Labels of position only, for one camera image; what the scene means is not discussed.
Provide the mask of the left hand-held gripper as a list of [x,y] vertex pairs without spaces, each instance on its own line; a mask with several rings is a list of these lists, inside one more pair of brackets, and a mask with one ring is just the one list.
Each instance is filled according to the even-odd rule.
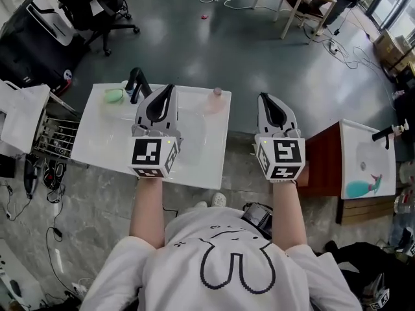
[[151,92],[137,108],[128,167],[139,178],[168,178],[181,142],[178,92],[168,84]]

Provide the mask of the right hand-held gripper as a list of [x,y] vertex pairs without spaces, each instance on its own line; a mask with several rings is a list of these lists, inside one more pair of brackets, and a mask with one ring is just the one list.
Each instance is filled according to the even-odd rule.
[[294,112],[268,93],[260,93],[257,108],[254,150],[265,178],[271,183],[295,181],[305,167],[305,139]]

